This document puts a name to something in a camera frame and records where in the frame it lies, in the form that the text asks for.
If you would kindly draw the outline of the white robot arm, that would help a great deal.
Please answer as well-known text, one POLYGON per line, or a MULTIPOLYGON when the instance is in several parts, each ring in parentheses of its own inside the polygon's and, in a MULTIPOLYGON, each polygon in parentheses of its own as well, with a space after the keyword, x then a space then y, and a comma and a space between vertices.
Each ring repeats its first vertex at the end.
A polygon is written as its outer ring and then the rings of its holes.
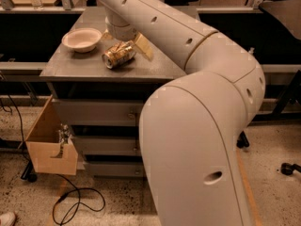
POLYGON ((263 101, 259 62, 159 0, 100 1, 116 39, 140 32, 185 73, 156 90, 140 115, 140 148, 161 225, 255 226, 236 143, 263 101))

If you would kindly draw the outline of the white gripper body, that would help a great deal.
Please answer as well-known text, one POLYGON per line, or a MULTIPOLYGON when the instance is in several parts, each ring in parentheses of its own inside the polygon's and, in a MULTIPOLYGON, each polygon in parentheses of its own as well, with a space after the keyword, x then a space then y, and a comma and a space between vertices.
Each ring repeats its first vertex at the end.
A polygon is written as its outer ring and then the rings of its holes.
POLYGON ((105 23, 108 32, 117 40, 133 40, 136 35, 136 29, 126 22, 120 15, 110 8, 104 8, 106 13, 105 23))

